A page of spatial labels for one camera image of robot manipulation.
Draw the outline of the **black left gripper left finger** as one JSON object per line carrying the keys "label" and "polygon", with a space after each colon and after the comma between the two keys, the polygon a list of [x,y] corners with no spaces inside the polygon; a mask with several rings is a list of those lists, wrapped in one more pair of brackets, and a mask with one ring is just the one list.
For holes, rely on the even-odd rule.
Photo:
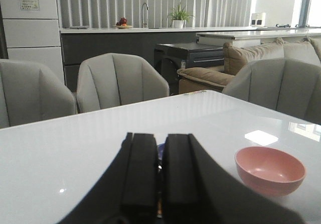
{"label": "black left gripper left finger", "polygon": [[158,153],[152,134],[127,133],[100,179],[61,223],[155,223]]}

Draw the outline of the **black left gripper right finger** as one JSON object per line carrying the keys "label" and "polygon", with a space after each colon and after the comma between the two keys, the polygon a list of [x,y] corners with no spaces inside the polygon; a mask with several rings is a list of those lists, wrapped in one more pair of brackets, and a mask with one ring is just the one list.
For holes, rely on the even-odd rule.
{"label": "black left gripper right finger", "polygon": [[163,151],[165,223],[303,223],[302,217],[241,184],[192,134],[169,134]]}

